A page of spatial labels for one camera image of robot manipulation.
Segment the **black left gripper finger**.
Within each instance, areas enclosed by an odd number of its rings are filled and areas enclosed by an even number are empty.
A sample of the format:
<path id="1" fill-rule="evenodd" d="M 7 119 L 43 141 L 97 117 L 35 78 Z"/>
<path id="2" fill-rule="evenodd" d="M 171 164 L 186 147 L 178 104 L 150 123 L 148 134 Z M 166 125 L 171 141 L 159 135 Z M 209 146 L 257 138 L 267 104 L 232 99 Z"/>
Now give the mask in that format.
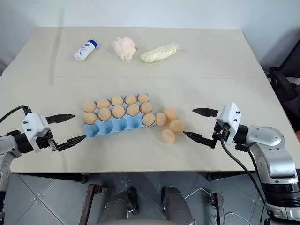
<path id="1" fill-rule="evenodd" d="M 57 115 L 46 117 L 45 119 L 48 122 L 48 124 L 52 124 L 52 123 L 61 123 L 69 119 L 72 119 L 74 117 L 75 115 L 73 114 L 57 114 Z"/>
<path id="2" fill-rule="evenodd" d="M 77 145 L 79 142 L 81 142 L 85 138 L 86 138 L 86 135 L 82 135 L 82 136 L 78 136 L 78 137 L 68 139 L 65 143 L 56 145 L 56 150 L 57 151 L 63 151 L 63 150 L 66 150 L 68 148 L 71 148 L 71 147 Z"/>

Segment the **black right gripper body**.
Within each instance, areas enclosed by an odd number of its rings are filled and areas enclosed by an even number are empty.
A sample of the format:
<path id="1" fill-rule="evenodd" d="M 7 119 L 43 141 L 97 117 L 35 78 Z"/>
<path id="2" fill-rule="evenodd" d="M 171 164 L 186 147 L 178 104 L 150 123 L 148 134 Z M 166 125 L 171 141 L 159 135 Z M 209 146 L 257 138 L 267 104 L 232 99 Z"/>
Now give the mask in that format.
<path id="1" fill-rule="evenodd" d="M 217 141 L 227 141 L 229 134 L 230 134 L 230 126 L 228 123 L 223 123 L 220 125 L 218 122 L 216 122 L 214 126 L 214 131 L 212 134 L 212 144 L 211 148 L 214 149 L 216 146 Z"/>

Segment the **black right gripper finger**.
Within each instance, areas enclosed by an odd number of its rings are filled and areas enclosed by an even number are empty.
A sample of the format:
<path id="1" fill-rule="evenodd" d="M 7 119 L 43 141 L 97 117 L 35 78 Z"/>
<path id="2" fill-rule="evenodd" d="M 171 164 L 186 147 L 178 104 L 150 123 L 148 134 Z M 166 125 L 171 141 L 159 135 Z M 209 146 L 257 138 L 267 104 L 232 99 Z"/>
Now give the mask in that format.
<path id="1" fill-rule="evenodd" d="M 218 110 L 210 109 L 210 108 L 196 108 L 193 109 L 192 112 L 195 112 L 205 117 L 216 117 L 218 114 Z"/>
<path id="2" fill-rule="evenodd" d="M 194 132 L 188 132 L 188 131 L 184 131 L 183 134 L 197 143 L 206 145 L 206 146 L 210 147 L 211 149 L 215 148 L 216 140 L 214 140 L 214 139 L 204 138 L 200 134 L 196 134 Z"/>

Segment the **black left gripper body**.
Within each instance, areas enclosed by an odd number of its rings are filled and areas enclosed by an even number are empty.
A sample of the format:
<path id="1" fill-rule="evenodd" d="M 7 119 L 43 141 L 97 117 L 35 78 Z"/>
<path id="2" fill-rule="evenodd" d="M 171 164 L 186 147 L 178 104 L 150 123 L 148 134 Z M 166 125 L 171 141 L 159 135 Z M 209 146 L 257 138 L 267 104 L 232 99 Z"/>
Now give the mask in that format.
<path id="1" fill-rule="evenodd" d="M 52 151 L 58 150 L 58 144 L 55 142 L 51 130 L 48 130 L 43 137 L 38 137 L 36 143 L 40 149 L 50 147 Z"/>

